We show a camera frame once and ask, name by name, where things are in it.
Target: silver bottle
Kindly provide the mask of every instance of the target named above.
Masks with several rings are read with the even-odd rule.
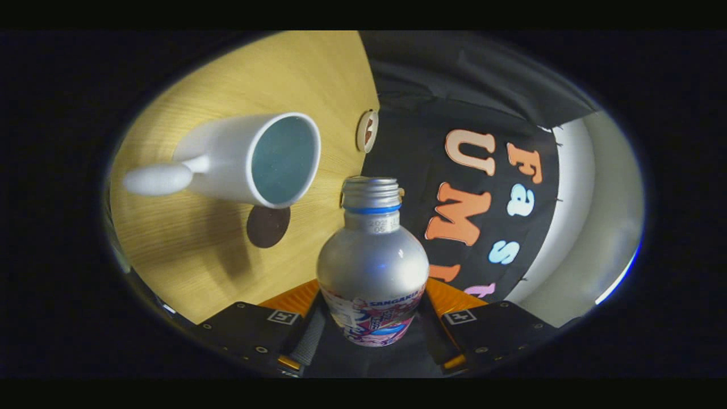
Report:
[[[396,179],[348,178],[343,207],[345,226],[318,257],[321,292],[346,339],[391,345],[414,319],[429,276],[427,254],[399,226]]]

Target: black banner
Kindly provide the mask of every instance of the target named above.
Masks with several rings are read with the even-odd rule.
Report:
[[[362,175],[398,179],[401,225],[427,251],[431,277],[487,302],[502,300],[532,264],[553,218],[553,134],[458,101],[381,99]]]

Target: white wall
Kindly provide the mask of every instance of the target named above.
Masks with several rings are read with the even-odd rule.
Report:
[[[563,144],[559,149],[566,141],[574,146],[560,151],[563,202],[556,205],[553,228],[526,273],[528,281],[506,299],[559,327],[591,310],[630,265],[643,233],[645,203],[633,150],[607,114],[597,112],[555,131]],[[593,171],[587,170],[589,151]],[[577,172],[579,161],[585,171]]]

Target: bottle label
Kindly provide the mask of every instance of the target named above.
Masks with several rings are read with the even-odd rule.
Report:
[[[425,285],[403,297],[380,301],[349,301],[323,287],[321,293],[346,339],[363,346],[386,346],[403,337],[424,289]]]

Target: wooden table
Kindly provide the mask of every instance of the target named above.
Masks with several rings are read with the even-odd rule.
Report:
[[[278,33],[230,52],[159,95],[135,119],[111,172],[111,211],[121,248],[161,299],[192,322],[235,301],[261,303],[316,276],[324,242],[343,226],[340,189],[364,153],[356,128],[379,109],[355,31]],[[267,249],[246,236],[252,206],[184,191],[146,197],[121,185],[126,172],[172,159],[179,140],[212,119],[300,111],[321,131],[310,190],[291,207],[289,228]]]

